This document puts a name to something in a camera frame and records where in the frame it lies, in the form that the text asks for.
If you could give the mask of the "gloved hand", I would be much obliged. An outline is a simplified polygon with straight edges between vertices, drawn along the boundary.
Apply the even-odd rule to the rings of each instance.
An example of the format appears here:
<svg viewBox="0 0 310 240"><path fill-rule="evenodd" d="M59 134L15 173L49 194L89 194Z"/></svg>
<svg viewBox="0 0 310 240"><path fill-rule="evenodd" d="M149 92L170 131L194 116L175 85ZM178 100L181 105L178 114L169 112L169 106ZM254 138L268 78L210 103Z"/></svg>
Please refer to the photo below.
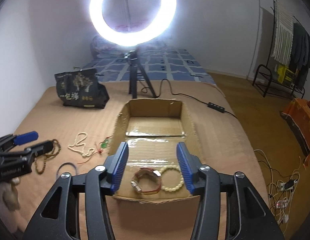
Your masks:
<svg viewBox="0 0 310 240"><path fill-rule="evenodd" d="M21 178L13 178L8 182L0 183L0 202L8 208L9 211L20 209L18 192L16 186L21 182Z"/></svg>

